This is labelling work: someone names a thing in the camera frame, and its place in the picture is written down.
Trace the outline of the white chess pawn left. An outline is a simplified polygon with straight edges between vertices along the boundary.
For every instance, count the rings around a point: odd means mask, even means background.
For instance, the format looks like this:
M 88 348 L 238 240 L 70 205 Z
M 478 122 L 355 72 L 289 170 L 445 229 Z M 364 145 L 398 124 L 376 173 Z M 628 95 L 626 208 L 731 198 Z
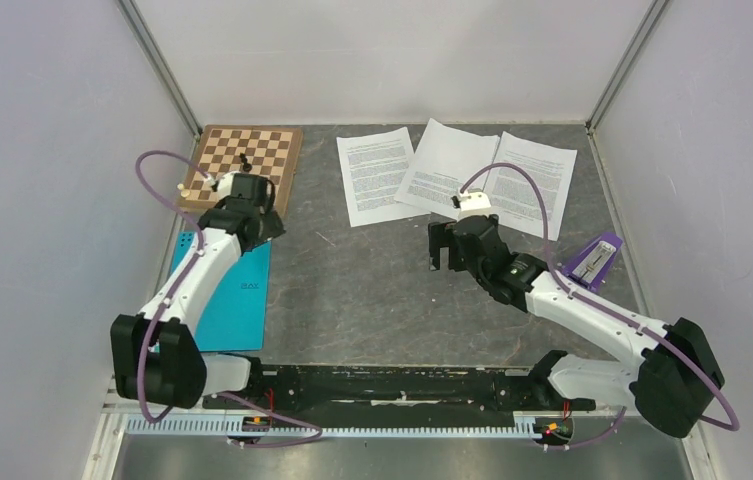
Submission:
M 177 189 L 179 191 L 179 194 L 182 198 L 188 198 L 190 195 L 190 191 L 185 187 L 184 184 L 180 183 L 177 185 Z

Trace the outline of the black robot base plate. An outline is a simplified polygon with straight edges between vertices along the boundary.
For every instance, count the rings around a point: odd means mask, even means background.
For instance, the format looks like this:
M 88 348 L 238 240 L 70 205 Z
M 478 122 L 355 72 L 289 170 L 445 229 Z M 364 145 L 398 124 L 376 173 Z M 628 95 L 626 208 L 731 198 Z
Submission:
M 506 427 L 516 412 L 590 412 L 525 368 L 264 365 L 240 397 L 328 428 Z

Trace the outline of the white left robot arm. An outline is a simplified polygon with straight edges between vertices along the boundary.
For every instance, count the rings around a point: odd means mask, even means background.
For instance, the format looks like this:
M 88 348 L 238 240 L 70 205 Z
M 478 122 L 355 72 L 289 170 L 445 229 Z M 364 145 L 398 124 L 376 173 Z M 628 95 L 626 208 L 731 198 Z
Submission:
M 275 185 L 266 177 L 228 173 L 213 189 L 219 199 L 164 286 L 138 313 L 121 314 L 110 328 L 114 380 L 120 397 L 152 406 L 190 409 L 203 397 L 227 391 L 243 408 L 259 405 L 264 379 L 251 360 L 203 354 L 194 338 L 218 284 L 241 257 L 284 232 Z

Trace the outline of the aluminium frame rail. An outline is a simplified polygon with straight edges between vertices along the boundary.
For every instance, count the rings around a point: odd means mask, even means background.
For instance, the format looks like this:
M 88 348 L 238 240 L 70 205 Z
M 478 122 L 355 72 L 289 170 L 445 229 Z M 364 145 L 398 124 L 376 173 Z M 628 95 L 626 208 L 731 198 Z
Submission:
M 134 403 L 127 402 L 117 394 L 115 381 L 112 380 L 100 410 L 82 479 L 106 480 L 114 477 L 128 416 L 133 410 Z

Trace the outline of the black chess pawn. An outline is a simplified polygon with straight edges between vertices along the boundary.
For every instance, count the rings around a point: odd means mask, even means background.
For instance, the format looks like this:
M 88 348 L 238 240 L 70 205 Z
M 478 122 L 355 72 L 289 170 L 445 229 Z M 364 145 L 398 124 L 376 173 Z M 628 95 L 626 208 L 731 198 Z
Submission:
M 249 173 L 253 166 L 249 161 L 249 158 L 245 153 L 239 154 L 239 160 L 240 160 L 240 171 L 243 173 Z

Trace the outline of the wooden chessboard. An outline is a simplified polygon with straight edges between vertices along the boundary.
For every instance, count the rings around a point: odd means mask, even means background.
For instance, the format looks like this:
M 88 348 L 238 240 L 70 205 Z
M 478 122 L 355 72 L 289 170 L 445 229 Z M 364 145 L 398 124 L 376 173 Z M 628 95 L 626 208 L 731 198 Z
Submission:
M 287 213 L 298 157 L 300 128 L 281 126 L 208 125 L 193 154 L 193 162 L 216 178 L 236 172 L 245 156 L 250 172 L 268 178 L 276 190 L 274 207 Z

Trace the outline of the printed paper sheet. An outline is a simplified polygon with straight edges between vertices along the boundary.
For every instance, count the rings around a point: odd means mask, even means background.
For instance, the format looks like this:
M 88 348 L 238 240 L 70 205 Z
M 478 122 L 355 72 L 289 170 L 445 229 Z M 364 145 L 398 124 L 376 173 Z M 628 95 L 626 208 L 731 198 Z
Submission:
M 406 127 L 360 137 L 338 137 L 336 143 L 352 227 L 428 213 L 395 199 L 414 154 Z
M 577 159 L 575 150 L 556 148 L 524 140 L 504 132 L 493 161 L 502 166 L 484 175 L 483 191 L 493 213 L 511 229 L 543 236 L 559 237 L 568 192 Z
M 492 163 L 500 137 L 482 136 L 428 121 L 394 199 L 457 219 L 452 198 L 472 175 Z

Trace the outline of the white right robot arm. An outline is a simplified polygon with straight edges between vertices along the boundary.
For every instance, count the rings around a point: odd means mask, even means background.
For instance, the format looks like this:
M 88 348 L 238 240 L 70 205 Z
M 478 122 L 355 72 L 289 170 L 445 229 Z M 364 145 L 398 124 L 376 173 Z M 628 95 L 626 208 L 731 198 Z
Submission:
M 684 317 L 668 324 L 629 311 L 549 270 L 528 253 L 510 251 L 495 216 L 428 226 L 430 267 L 468 272 L 495 301 L 550 320 L 611 355 L 588 360 L 567 352 L 533 367 L 532 400 L 554 408 L 565 399 L 636 410 L 658 431 L 690 434 L 725 383 L 703 329 Z

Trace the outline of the blue folder with black inside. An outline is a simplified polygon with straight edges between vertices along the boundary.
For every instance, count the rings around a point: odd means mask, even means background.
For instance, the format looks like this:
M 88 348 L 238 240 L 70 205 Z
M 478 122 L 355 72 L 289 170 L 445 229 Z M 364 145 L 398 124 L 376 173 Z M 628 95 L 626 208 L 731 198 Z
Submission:
M 190 234 L 177 243 L 170 277 L 140 313 L 180 321 L 204 353 L 261 349 L 271 244 L 244 251 L 234 236 L 214 228 L 202 237 Z

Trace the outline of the purple metronome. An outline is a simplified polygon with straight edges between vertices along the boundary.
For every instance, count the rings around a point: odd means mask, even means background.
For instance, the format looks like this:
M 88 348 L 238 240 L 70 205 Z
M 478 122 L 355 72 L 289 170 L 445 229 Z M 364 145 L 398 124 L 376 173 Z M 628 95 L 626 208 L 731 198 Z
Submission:
M 566 261 L 560 271 L 579 286 L 597 293 L 623 246 L 624 240 L 615 233 L 601 233 Z

